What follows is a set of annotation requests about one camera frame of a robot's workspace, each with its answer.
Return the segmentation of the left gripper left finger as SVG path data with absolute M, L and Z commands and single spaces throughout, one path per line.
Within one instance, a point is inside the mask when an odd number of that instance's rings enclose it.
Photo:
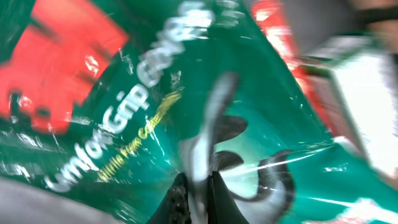
M 190 215 L 187 178 L 184 173 L 180 173 L 146 224 L 191 224 Z

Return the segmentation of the red coffee stick sachet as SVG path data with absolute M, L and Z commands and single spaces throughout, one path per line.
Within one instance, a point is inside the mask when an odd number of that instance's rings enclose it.
M 325 109 L 321 105 L 320 98 L 309 80 L 307 71 L 299 59 L 292 29 L 287 22 L 287 16 L 281 0 L 258 0 L 251 6 L 251 12 L 255 22 L 278 52 L 282 60 L 288 66 L 296 82 L 308 98 L 314 110 L 318 113 L 332 135 L 338 136 L 336 126 L 331 122 Z

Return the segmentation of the green 3M gloves bag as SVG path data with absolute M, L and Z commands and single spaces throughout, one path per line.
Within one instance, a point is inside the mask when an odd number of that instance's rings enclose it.
M 1 2 L 1 178 L 147 223 L 221 174 L 248 223 L 396 223 L 242 1 Z

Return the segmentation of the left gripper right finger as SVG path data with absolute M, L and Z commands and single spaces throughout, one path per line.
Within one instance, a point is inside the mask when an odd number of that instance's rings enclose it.
M 248 221 L 236 206 L 219 172 L 212 172 L 208 187 L 209 224 L 248 224 Z

